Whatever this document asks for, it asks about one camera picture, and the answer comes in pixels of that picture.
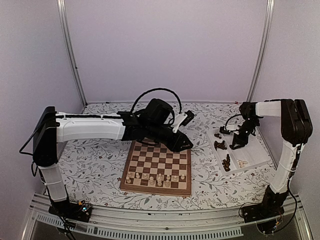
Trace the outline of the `white plastic tray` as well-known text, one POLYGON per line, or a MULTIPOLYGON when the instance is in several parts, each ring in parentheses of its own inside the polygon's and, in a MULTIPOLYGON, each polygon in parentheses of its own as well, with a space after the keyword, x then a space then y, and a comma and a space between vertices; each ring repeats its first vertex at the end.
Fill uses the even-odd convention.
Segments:
POLYGON ((243 171, 248 171, 256 167, 261 167, 263 165, 267 165, 271 162, 271 157, 264 149, 263 145, 259 142, 256 136, 251 136, 249 138, 248 144, 242 148, 232 150, 230 149, 230 145, 233 141, 233 135, 221 134, 222 138, 225 139, 227 144, 227 150, 231 158, 230 163, 230 172, 225 172, 222 169, 221 164, 219 163, 216 151, 214 149, 214 134, 220 133, 218 129, 209 130, 206 132, 206 136, 208 142, 211 146, 215 159, 218 163, 218 166, 224 176, 228 176, 231 174, 237 174, 243 171), (247 161, 248 165, 244 168, 240 168, 238 164, 238 160, 247 161))

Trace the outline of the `wooden chess board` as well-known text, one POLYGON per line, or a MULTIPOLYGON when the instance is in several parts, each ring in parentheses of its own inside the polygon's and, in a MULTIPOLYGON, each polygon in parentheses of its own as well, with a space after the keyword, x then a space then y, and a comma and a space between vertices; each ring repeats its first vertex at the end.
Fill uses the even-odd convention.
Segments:
POLYGON ((154 146, 150 140, 146 140, 150 145, 145 145, 133 141, 125 162, 125 167, 120 182, 120 189, 125 192, 173 196, 190 197, 192 194, 191 177, 191 150, 172 152, 164 144, 154 146), (148 179, 144 179, 143 174, 148 174, 148 179), (157 186, 158 174, 162 174, 162 186, 157 186), (170 187, 166 188, 164 182, 170 175, 170 187), (178 176, 178 181, 173 180, 173 176, 178 176), (154 185, 149 185, 149 178, 154 178, 154 185), (127 183, 127 178, 131 178, 131 183, 127 183))

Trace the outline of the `light bishop piece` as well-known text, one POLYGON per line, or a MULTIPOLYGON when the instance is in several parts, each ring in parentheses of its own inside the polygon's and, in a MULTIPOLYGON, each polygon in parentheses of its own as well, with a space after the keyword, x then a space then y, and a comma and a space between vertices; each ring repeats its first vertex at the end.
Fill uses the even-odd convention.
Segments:
POLYGON ((168 179, 164 182, 164 187, 165 188, 169 188, 170 187, 170 181, 168 179))

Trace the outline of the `light king piece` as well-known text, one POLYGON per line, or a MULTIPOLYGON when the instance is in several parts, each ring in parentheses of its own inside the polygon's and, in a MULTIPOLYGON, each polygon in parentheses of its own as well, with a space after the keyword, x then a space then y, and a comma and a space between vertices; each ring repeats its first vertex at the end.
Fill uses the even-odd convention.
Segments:
POLYGON ((158 187, 161 187, 161 186, 162 186, 162 178, 161 178, 161 177, 158 177, 158 178, 157 178, 157 186, 158 186, 158 187))

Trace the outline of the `light queen piece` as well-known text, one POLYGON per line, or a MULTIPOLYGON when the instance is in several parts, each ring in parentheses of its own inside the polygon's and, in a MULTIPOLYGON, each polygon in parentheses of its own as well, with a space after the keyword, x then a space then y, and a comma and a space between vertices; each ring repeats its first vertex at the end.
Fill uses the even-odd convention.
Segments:
POLYGON ((153 176, 150 176, 150 177, 149 177, 149 185, 150 185, 150 186, 153 186, 154 183, 155 183, 154 177, 153 177, 153 176))

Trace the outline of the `light piece among dark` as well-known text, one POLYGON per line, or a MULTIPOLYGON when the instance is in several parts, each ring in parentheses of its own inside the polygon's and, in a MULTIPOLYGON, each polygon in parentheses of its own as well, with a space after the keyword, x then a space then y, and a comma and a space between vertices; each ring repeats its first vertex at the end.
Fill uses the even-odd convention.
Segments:
POLYGON ((208 207, 210 207, 212 205, 212 202, 211 202, 211 200, 209 198, 206 198, 205 202, 206 202, 208 207))

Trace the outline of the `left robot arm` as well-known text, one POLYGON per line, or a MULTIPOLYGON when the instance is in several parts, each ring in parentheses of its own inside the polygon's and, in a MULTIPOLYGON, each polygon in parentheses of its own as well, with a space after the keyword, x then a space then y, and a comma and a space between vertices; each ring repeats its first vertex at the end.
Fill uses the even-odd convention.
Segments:
POLYGON ((82 139, 136 141, 150 146, 163 144, 172 152, 181 152, 191 149, 193 144, 179 128, 194 117, 190 110, 175 114, 170 104, 158 98, 141 110, 108 115, 58 112, 48 106, 27 142, 32 142, 30 156, 40 170, 55 209, 63 217, 70 217, 75 210, 58 166, 58 143, 82 139))

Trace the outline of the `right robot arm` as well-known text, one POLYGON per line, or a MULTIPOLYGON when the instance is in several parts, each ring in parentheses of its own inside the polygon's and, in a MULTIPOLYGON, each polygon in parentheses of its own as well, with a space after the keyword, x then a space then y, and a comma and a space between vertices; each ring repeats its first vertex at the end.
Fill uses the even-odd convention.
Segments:
POLYGON ((239 112, 243 124, 233 135, 232 150, 243 148, 249 143, 260 119, 264 117, 280 118, 280 132, 283 139, 282 152, 276 174, 265 190, 258 213, 262 218, 269 218, 280 208, 289 194, 290 180, 313 126, 306 102, 303 99, 273 99, 260 102, 243 102, 239 112))

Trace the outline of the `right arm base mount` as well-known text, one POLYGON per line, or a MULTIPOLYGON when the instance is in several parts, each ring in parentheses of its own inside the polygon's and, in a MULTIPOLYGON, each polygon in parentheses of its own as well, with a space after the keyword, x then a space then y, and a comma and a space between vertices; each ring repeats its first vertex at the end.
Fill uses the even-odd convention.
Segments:
POLYGON ((284 208, 265 208, 262 203, 245 202, 238 209, 238 215, 245 223, 256 222, 257 230, 264 234, 274 234, 283 220, 284 208))

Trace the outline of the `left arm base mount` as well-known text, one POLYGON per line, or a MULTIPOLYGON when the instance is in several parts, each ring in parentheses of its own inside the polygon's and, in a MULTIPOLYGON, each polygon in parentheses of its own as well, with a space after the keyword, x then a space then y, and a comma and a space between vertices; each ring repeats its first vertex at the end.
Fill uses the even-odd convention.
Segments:
POLYGON ((85 200, 76 203, 70 202, 69 199, 51 201, 48 212, 61 218, 88 223, 92 214, 92 204, 85 200))

